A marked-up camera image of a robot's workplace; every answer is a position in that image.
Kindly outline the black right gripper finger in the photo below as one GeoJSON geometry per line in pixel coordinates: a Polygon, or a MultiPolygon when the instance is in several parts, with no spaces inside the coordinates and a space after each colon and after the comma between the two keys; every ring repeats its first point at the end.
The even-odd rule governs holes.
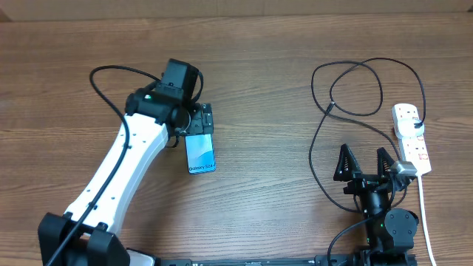
{"type": "Polygon", "coordinates": [[[377,169],[379,177],[390,177],[391,166],[395,163],[385,148],[377,149],[377,169]]]}
{"type": "Polygon", "coordinates": [[[334,181],[349,182],[360,177],[362,170],[350,147],[341,145],[339,159],[333,175],[334,181]]]}

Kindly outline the Samsung Galaxy smartphone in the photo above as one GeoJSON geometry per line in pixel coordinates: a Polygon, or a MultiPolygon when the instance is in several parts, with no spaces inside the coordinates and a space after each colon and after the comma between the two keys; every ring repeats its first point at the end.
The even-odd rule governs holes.
{"type": "Polygon", "coordinates": [[[212,134],[187,136],[185,144],[190,174],[202,174],[216,170],[212,134]]]}

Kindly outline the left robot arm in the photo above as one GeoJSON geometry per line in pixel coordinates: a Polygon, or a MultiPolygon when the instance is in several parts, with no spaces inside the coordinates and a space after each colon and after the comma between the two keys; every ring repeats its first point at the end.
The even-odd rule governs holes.
{"type": "Polygon", "coordinates": [[[211,104],[198,101],[203,84],[198,68],[171,59],[161,77],[128,96],[117,137],[93,178],[62,215],[48,213],[38,226],[44,265],[161,265],[125,247],[119,234],[147,169],[171,138],[185,139],[189,174],[216,170],[211,104]]]}

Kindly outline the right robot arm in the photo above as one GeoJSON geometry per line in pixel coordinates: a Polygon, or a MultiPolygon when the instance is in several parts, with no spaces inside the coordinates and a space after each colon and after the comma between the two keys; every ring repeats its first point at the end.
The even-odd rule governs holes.
{"type": "Polygon", "coordinates": [[[414,247],[419,218],[406,209],[394,208],[394,197],[417,178],[417,169],[408,161],[393,160],[384,148],[377,150],[376,174],[365,174],[349,146],[340,148],[338,164],[333,176],[345,182],[344,193],[360,201],[363,220],[346,228],[330,243],[327,263],[340,265],[416,265],[408,251],[414,247]],[[337,259],[331,251],[336,241],[358,226],[364,226],[367,245],[337,259]]]}

